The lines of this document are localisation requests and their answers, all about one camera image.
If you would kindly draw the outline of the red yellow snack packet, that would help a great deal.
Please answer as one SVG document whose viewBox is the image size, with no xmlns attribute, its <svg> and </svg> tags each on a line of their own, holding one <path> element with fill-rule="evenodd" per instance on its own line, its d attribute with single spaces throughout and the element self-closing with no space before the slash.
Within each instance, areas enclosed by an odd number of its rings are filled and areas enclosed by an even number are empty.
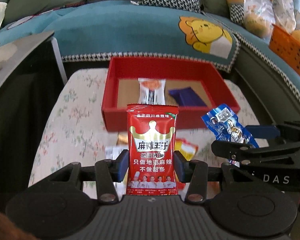
<svg viewBox="0 0 300 240">
<path fill-rule="evenodd" d="M 194 155 L 197 153 L 199 146 L 195 145 L 184 138 L 177 138 L 175 140 L 174 149 L 179 151 L 187 161 L 190 161 Z M 175 174 L 175 183 L 178 191 L 183 191 L 185 189 L 185 183 L 181 183 Z"/>
</svg>

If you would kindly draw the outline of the blue white snack packet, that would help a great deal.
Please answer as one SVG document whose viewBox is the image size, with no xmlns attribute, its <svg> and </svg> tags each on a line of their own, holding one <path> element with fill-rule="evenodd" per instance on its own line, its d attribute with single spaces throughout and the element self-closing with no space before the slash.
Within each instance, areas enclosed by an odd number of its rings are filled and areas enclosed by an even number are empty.
<svg viewBox="0 0 300 240">
<path fill-rule="evenodd" d="M 201 119 L 217 141 L 248 144 L 252 148 L 259 148 L 253 135 L 239 122 L 237 114 L 227 104 L 210 110 Z"/>
</svg>

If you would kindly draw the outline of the silver white candy packet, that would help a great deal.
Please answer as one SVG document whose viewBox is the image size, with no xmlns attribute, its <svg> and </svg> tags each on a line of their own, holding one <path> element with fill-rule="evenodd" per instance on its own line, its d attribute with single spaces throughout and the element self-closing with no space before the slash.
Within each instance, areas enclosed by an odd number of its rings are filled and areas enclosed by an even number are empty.
<svg viewBox="0 0 300 240">
<path fill-rule="evenodd" d="M 106 161 L 115 160 L 123 150 L 127 150 L 128 145 L 106 146 Z"/>
</svg>

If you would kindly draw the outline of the red spicy strip packet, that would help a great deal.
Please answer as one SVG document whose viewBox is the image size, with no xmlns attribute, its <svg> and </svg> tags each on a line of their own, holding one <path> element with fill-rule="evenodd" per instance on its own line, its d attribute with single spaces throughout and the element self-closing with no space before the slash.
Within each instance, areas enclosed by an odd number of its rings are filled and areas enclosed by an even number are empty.
<svg viewBox="0 0 300 240">
<path fill-rule="evenodd" d="M 128 105 L 129 167 L 126 194 L 178 194 L 173 165 L 178 113 L 177 106 Z"/>
</svg>

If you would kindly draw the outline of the blue foil snack bag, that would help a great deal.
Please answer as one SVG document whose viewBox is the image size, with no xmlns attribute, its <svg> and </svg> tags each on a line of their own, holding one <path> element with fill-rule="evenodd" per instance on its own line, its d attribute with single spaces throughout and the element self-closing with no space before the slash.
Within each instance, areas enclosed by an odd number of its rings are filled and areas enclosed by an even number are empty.
<svg viewBox="0 0 300 240">
<path fill-rule="evenodd" d="M 206 103 L 191 87 L 171 89 L 168 93 L 172 98 L 174 98 L 179 106 L 206 107 Z"/>
</svg>

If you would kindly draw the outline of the white noodle snack packet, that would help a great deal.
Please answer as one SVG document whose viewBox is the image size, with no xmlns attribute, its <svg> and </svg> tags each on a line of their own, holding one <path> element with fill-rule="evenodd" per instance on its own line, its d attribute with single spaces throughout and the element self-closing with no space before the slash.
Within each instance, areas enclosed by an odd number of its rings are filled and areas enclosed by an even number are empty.
<svg viewBox="0 0 300 240">
<path fill-rule="evenodd" d="M 138 78 L 139 104 L 166 105 L 165 103 L 165 79 Z"/>
</svg>

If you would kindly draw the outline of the small gold candy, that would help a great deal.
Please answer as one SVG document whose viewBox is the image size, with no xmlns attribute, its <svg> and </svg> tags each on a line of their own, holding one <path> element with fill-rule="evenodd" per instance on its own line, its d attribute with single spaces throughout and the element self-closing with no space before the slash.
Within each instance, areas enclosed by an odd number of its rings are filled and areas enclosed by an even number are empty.
<svg viewBox="0 0 300 240">
<path fill-rule="evenodd" d="M 128 145 L 128 133 L 119 132 L 117 135 L 117 145 Z"/>
</svg>

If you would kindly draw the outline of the floral table cloth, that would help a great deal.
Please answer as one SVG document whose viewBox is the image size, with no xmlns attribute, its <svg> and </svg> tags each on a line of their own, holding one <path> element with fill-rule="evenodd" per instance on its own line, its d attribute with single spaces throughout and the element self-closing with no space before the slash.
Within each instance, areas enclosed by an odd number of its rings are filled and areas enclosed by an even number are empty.
<svg viewBox="0 0 300 240">
<path fill-rule="evenodd" d="M 117 145 L 118 135 L 107 132 L 101 113 L 107 68 L 81 69 L 68 79 L 43 131 L 29 180 L 29 187 L 72 162 L 93 166 L 107 158 L 106 148 Z M 242 91 L 233 82 L 226 85 L 240 106 L 237 114 L 243 126 L 259 125 L 259 121 Z M 215 140 L 209 129 L 180 129 L 176 139 L 197 145 L 195 159 L 219 167 L 225 159 L 214 156 Z"/>
</svg>

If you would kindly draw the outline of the orange plastic basket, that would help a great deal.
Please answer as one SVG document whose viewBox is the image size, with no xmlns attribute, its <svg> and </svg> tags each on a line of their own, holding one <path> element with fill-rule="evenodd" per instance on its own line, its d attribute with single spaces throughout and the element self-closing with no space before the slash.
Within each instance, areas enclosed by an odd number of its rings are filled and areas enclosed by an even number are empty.
<svg viewBox="0 0 300 240">
<path fill-rule="evenodd" d="M 300 42 L 277 25 L 273 25 L 269 49 L 283 59 L 300 76 Z"/>
</svg>

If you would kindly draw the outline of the plastic bag with fruit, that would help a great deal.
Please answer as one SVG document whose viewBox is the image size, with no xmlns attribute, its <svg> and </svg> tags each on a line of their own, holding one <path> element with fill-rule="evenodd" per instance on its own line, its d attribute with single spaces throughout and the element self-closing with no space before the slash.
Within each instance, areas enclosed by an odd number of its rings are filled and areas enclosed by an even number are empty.
<svg viewBox="0 0 300 240">
<path fill-rule="evenodd" d="M 275 16 L 269 0 L 244 0 L 244 26 L 250 33 L 269 43 Z"/>
</svg>

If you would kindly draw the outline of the black side table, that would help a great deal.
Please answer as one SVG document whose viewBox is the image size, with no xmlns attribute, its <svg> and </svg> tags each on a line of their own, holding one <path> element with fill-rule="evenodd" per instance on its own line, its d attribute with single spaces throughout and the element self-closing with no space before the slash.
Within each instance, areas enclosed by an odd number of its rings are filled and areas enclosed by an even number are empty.
<svg viewBox="0 0 300 240">
<path fill-rule="evenodd" d="M 27 188 L 46 121 L 67 80 L 53 31 L 0 46 L 0 211 Z"/>
</svg>

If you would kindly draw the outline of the teal sofa cover with lion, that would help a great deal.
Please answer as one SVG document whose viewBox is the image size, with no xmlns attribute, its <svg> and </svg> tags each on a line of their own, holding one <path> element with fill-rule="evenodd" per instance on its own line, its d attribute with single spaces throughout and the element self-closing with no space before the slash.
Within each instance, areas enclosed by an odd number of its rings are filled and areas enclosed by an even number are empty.
<svg viewBox="0 0 300 240">
<path fill-rule="evenodd" d="M 196 51 L 194 35 L 186 20 L 205 20 L 228 35 L 232 48 L 227 58 Z M 246 49 L 259 63 L 272 69 L 300 102 L 300 76 L 266 42 L 208 13 L 137 5 L 130 1 L 102 1 L 56 9 L 10 23 L 0 30 L 0 45 L 46 31 L 53 31 L 65 62 L 108 61 L 112 56 L 154 56 L 212 63 L 230 72 L 239 53 Z"/>
</svg>

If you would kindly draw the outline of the dark green sofa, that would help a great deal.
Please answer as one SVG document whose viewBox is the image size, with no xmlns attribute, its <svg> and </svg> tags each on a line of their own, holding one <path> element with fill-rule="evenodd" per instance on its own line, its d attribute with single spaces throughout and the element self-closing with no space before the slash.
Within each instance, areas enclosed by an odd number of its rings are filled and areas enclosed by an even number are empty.
<svg viewBox="0 0 300 240">
<path fill-rule="evenodd" d="M 10 24 L 22 24 L 27 19 L 44 12 L 56 9 L 79 7 L 82 5 L 102 1 L 130 1 L 137 5 L 141 0 L 0 0 L 5 2 L 7 7 L 4 12 L 4 19 L 0 30 Z M 201 8 L 198 14 L 208 13 L 208 10 Z M 194 35 L 193 48 L 196 51 L 210 55 L 218 55 L 227 58 L 232 48 L 230 35 L 226 34 L 221 27 L 205 20 L 186 20 L 186 25 L 192 29 Z M 112 56 L 112 57 L 133 57 L 133 56 Z M 65 62 L 66 74 L 72 75 L 75 71 L 83 68 L 106 68 L 109 61 L 80 61 Z M 300 121 L 300 102 L 293 96 L 293 93 L 283 83 L 279 75 L 265 64 L 259 63 L 257 59 L 244 49 L 235 59 L 235 64 L 230 72 L 219 70 L 223 77 L 229 77 L 237 72 L 248 84 L 267 114 L 274 122 Z"/>
</svg>

